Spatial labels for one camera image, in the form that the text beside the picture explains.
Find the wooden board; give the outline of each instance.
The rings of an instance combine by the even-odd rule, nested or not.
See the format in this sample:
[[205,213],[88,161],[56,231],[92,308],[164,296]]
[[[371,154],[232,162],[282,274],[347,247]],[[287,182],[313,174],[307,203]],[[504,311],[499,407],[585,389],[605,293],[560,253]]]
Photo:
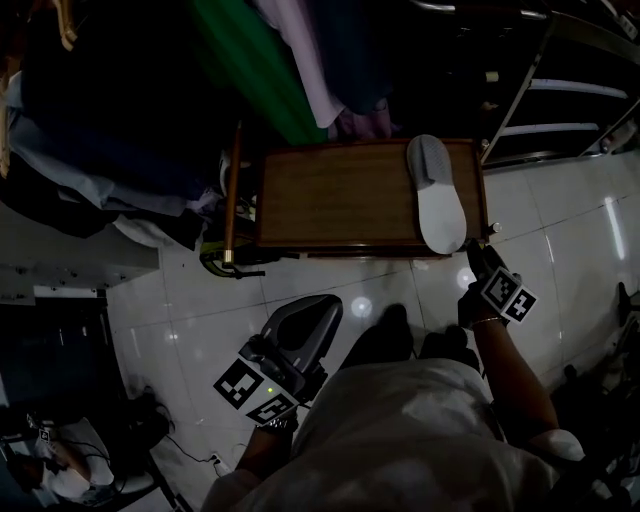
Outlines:
[[[467,237],[486,239],[482,174],[471,140],[444,140],[467,218]],[[263,163],[258,199],[262,247],[317,252],[366,247],[428,251],[406,163],[409,140],[277,150]]]

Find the white fabric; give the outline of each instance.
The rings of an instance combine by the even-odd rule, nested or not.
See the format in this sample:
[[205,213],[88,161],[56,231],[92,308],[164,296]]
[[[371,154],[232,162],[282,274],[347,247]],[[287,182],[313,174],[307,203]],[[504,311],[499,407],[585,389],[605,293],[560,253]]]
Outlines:
[[[262,483],[222,477],[202,511],[537,510],[559,474],[499,432],[488,389],[462,363],[350,368],[316,399],[287,466]],[[568,432],[535,439],[556,457],[584,455]]]
[[[81,455],[86,456],[98,454],[109,457],[109,452],[104,446],[102,439],[100,439],[100,436],[86,418],[81,419],[78,423],[60,427],[58,429],[58,434],[63,440],[72,441],[69,443],[69,446]],[[84,444],[74,443],[91,444],[97,449]],[[51,447],[41,439],[36,441],[35,451],[39,457],[58,460]],[[82,478],[77,471],[71,468],[58,471],[57,474],[45,468],[42,484],[57,495],[70,500],[81,498],[92,485],[111,485],[113,482],[113,473],[111,472],[111,469],[109,469],[109,464],[104,458],[91,456],[86,457],[86,461],[89,466],[89,470],[91,471],[91,480],[89,482]]]
[[149,220],[129,219],[124,215],[120,215],[112,224],[120,233],[140,245],[153,249],[173,245],[171,238]]
[[333,123],[344,105],[327,88],[306,0],[255,0],[263,18],[291,47],[318,128]]

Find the white shirt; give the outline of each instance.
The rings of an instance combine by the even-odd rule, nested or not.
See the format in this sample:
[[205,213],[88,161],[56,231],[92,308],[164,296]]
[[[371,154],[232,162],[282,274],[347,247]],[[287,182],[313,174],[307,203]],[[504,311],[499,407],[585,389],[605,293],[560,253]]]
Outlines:
[[[301,426],[291,462],[264,482],[248,471],[216,480],[202,510],[535,509],[559,474],[502,440],[490,402],[480,375],[448,359],[340,371]],[[531,444],[584,457],[562,430]]]
[[[86,457],[87,465],[91,471],[91,480],[87,481],[80,473],[75,469],[67,468],[60,470],[57,473],[44,469],[42,478],[42,485],[47,489],[50,489],[58,496],[62,496],[68,500],[77,501],[80,500],[92,486],[108,486],[113,482],[113,473],[109,469],[109,464],[102,457],[95,457],[93,455],[105,455],[109,457],[104,443],[100,439],[98,433],[91,426],[86,418],[83,418],[78,423],[65,425],[58,429],[60,438],[64,441],[71,441],[69,446],[76,452]],[[95,446],[87,446],[84,444],[74,443],[87,443]],[[55,452],[51,447],[41,439],[36,441],[35,451],[39,457],[45,457],[49,459],[57,460]]]

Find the white slipper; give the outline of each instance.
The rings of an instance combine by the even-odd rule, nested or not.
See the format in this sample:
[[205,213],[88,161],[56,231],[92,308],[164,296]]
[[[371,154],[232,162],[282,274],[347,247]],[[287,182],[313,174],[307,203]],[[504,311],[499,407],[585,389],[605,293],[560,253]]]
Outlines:
[[407,163],[418,191],[425,243],[438,254],[456,252],[467,237],[467,220],[453,186],[446,146],[431,135],[420,135],[407,147]]

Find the glove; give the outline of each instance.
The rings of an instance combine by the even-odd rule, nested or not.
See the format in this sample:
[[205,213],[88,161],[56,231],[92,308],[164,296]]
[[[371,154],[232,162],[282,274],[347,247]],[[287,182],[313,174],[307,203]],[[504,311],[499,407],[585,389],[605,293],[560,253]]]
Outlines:
[[[474,322],[500,316],[499,313],[484,300],[480,292],[499,267],[506,270],[509,269],[493,247],[487,245],[482,248],[477,240],[471,240],[471,242],[469,242],[467,258],[469,259],[471,271],[473,275],[476,276],[476,282],[469,286],[467,293],[458,301],[458,325],[470,329]],[[522,282],[519,274],[513,274],[513,276]],[[504,318],[502,322],[505,326],[509,323],[509,321]]]

